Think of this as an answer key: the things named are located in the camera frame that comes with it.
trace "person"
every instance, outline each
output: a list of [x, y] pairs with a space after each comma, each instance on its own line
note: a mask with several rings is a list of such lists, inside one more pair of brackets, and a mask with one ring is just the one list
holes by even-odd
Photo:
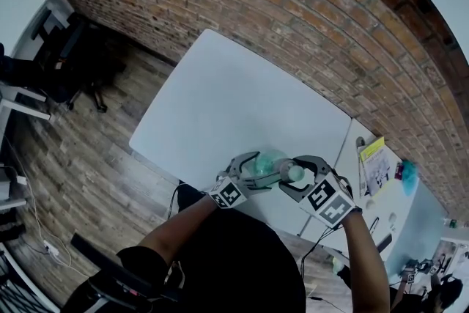
[[[117, 254], [124, 268], [154, 287], [152, 312], [305, 312], [298, 266], [270, 227], [237, 210], [218, 209], [208, 195], [187, 184], [177, 193], [179, 213], [136, 247]], [[365, 221], [354, 210], [342, 224], [354, 312], [389, 312], [388, 278]], [[175, 283], [182, 287], [178, 301], [158, 295], [169, 269], [167, 283], [175, 270], [180, 271]], [[109, 278], [108, 283], [116, 282]], [[98, 298], [85, 282], [62, 312], [130, 312], [114, 302], [97, 307]]]
[[[338, 273], [339, 276], [347, 286], [350, 284], [350, 269], [344, 266]], [[431, 288], [426, 299], [421, 295], [404, 294], [407, 286], [407, 279], [409, 273], [403, 273], [399, 289], [389, 287], [389, 295], [391, 302], [391, 312], [399, 313], [442, 313], [445, 309], [450, 307], [462, 291], [462, 282], [459, 279], [448, 281], [451, 275], [445, 276], [440, 283], [437, 274], [432, 275]]]

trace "black chair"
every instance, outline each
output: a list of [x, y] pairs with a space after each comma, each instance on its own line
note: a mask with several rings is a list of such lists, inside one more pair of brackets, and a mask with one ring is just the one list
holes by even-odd
[[99, 112], [106, 112], [100, 88], [111, 84], [125, 65], [105, 54], [106, 33], [76, 14], [69, 17], [66, 29], [55, 26], [48, 34], [45, 22], [50, 14], [46, 12], [33, 27], [31, 38], [39, 35], [44, 41], [33, 61], [5, 56], [0, 43], [0, 80], [43, 91], [69, 110], [83, 91], [92, 97]]

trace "white cable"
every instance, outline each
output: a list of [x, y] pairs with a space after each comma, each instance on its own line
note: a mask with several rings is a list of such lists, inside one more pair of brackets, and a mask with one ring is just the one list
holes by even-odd
[[51, 231], [49, 231], [40, 221], [39, 219], [39, 216], [37, 214], [37, 205], [36, 205], [36, 196], [34, 195], [34, 192], [32, 190], [32, 185], [31, 185], [31, 180], [29, 179], [27, 173], [26, 173], [26, 170], [23, 166], [23, 164], [21, 163], [21, 160], [20, 158], [18, 157], [18, 154], [16, 153], [16, 149], [13, 147], [13, 145], [11, 144], [10, 140], [8, 139], [8, 137], [6, 135], [4, 135], [4, 138], [7, 140], [7, 143], [8, 145], [10, 146], [10, 149], [12, 150], [13, 152], [13, 155], [15, 156], [16, 160], [18, 161], [18, 163], [20, 164], [20, 167], [21, 167], [21, 170], [23, 171], [24, 173], [24, 176], [26, 177], [26, 182], [27, 182], [27, 185], [28, 185], [28, 188], [29, 188], [29, 192], [31, 194], [31, 198], [32, 198], [32, 204], [33, 204], [33, 208], [34, 208], [34, 217], [36, 218], [36, 222], [37, 222], [37, 228], [39, 229], [39, 237], [41, 239], [41, 241], [44, 243], [45, 239], [43, 237], [43, 232], [41, 230], [41, 226], [44, 227], [44, 230], [51, 236], [51, 237], [54, 237], [55, 239], [57, 239], [59, 242], [60, 242], [60, 245], [62, 246], [62, 248], [67, 252], [67, 255], [68, 255], [68, 265], [61, 261], [59, 258], [57, 258], [54, 254], [52, 254], [48, 249], [47, 252], [51, 255], [52, 259], [54, 261], [56, 261], [56, 263], [59, 263], [60, 265], [63, 265], [67, 268], [70, 268], [74, 271], [76, 271], [77, 273], [81, 274], [82, 276], [85, 276], [86, 278], [89, 278], [88, 276], [86, 276], [85, 274], [83, 274], [82, 272], [78, 271], [77, 269], [75, 269], [73, 266], [72, 266], [72, 254], [69, 252], [69, 250], [67, 249], [67, 247], [65, 246], [64, 242], [62, 241], [62, 239], [60, 239], [59, 237], [55, 236]]

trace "wooden floor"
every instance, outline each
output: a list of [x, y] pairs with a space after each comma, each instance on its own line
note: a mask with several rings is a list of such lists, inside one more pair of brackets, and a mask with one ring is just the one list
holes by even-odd
[[[172, 67], [120, 41], [110, 41], [108, 50], [127, 68], [103, 91], [106, 114], [97, 113], [92, 100], [81, 95], [73, 111], [48, 103], [53, 114], [50, 122], [23, 114], [12, 117], [12, 144], [36, 197], [42, 236], [59, 248], [67, 262], [65, 250], [54, 238], [59, 237], [71, 253], [72, 266], [88, 276], [96, 270], [69, 246], [73, 233], [111, 253], [135, 245], [164, 221], [177, 184], [128, 146]], [[27, 234], [8, 246], [28, 275], [61, 306], [85, 278], [37, 252], [43, 247], [31, 194], [19, 185], [14, 196], [28, 199], [19, 210]], [[279, 234], [295, 259], [311, 247], [309, 242]], [[314, 290], [312, 295], [352, 311], [350, 291], [331, 273], [331, 261], [323, 251], [307, 260], [305, 283], [308, 292]], [[311, 312], [337, 312], [324, 302], [310, 300], [308, 306]]]

